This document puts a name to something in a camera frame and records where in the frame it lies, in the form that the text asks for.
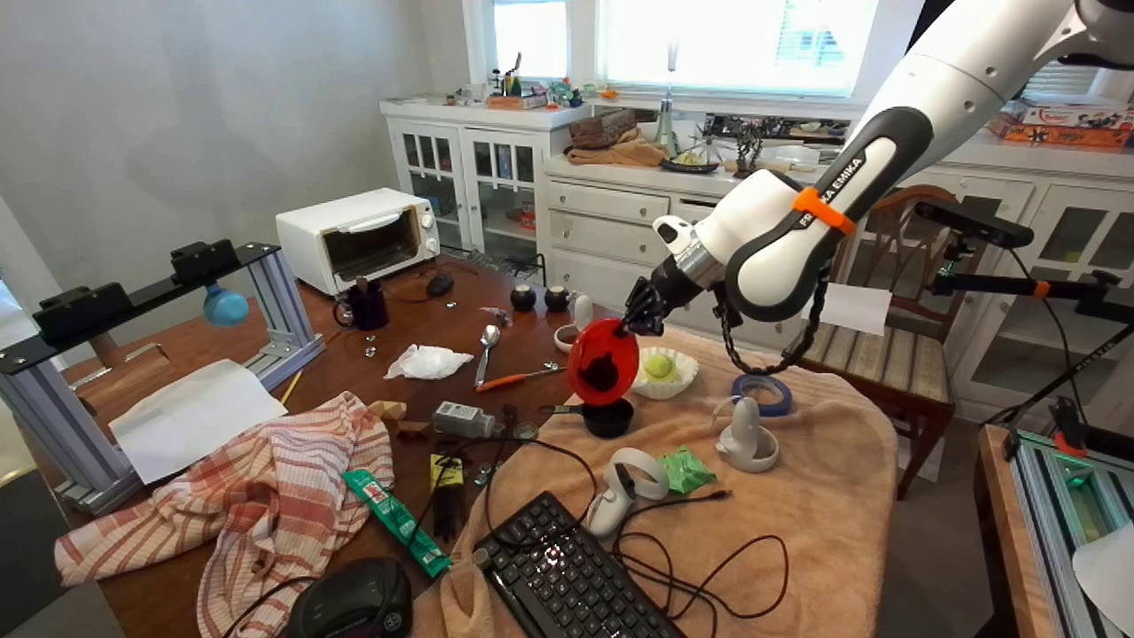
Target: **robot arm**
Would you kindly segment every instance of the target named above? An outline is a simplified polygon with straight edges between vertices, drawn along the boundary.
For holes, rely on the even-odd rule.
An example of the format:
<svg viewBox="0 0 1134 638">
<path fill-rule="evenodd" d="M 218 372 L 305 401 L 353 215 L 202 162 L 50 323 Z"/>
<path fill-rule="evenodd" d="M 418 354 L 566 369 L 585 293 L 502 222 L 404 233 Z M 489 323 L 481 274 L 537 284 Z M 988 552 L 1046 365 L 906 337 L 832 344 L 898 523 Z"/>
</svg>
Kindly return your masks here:
<svg viewBox="0 0 1134 638">
<path fill-rule="evenodd" d="M 803 307 L 835 241 L 904 174 L 966 143 L 1050 61 L 1091 52 L 1134 64 L 1134 0 L 956 0 L 894 66 L 814 187 L 768 170 L 707 221 L 657 221 L 670 260 L 627 297 L 632 335 L 715 291 L 729 312 L 777 323 Z"/>
</svg>

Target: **computer mouse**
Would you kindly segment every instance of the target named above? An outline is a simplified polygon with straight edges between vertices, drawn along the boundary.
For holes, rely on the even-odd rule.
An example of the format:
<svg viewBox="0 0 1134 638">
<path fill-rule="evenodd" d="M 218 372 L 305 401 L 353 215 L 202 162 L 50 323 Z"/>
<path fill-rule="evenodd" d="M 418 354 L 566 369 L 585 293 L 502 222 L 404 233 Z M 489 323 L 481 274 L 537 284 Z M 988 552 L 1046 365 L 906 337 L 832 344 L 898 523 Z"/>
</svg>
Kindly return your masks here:
<svg viewBox="0 0 1134 638">
<path fill-rule="evenodd" d="M 411 634 L 411 579 L 394 557 L 353 560 L 305 587 L 285 638 Z"/>
<path fill-rule="evenodd" d="M 427 280 L 427 293 L 429 297 L 444 297 L 451 291 L 453 291 L 453 276 L 451 274 L 437 274 L 437 276 Z"/>
</svg>

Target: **computer keyboard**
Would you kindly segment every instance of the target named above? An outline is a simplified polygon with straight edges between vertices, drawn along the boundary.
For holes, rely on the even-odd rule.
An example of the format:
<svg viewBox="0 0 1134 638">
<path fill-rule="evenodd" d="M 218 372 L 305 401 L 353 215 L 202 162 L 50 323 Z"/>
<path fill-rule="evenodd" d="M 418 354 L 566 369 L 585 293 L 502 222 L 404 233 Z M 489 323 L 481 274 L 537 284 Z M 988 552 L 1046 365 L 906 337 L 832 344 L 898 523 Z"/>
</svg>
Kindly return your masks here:
<svg viewBox="0 0 1134 638">
<path fill-rule="evenodd" d="M 553 492 L 538 492 L 485 536 L 476 545 L 476 564 L 528 634 L 681 634 Z"/>
</svg>

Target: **red object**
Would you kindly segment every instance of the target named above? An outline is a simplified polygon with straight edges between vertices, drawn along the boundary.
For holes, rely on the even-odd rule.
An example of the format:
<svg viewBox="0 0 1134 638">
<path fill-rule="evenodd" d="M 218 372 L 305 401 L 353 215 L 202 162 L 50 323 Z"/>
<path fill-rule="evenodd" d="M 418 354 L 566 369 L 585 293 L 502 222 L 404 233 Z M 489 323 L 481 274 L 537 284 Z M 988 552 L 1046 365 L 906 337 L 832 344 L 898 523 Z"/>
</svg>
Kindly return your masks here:
<svg viewBox="0 0 1134 638">
<path fill-rule="evenodd" d="M 594 318 L 566 354 L 566 383 L 585 403 L 616 403 L 638 375 L 638 339 L 619 318 Z"/>
</svg>

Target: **toaster oven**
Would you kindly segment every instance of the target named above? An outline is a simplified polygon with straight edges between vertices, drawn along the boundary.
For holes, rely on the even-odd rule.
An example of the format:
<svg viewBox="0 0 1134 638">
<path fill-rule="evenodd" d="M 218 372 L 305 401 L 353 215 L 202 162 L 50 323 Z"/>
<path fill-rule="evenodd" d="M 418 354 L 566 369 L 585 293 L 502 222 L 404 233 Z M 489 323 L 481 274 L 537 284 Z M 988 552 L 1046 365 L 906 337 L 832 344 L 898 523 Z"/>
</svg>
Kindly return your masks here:
<svg viewBox="0 0 1134 638">
<path fill-rule="evenodd" d="M 277 233 L 287 271 L 329 297 L 440 254 L 429 199 L 394 187 L 277 212 Z"/>
</svg>

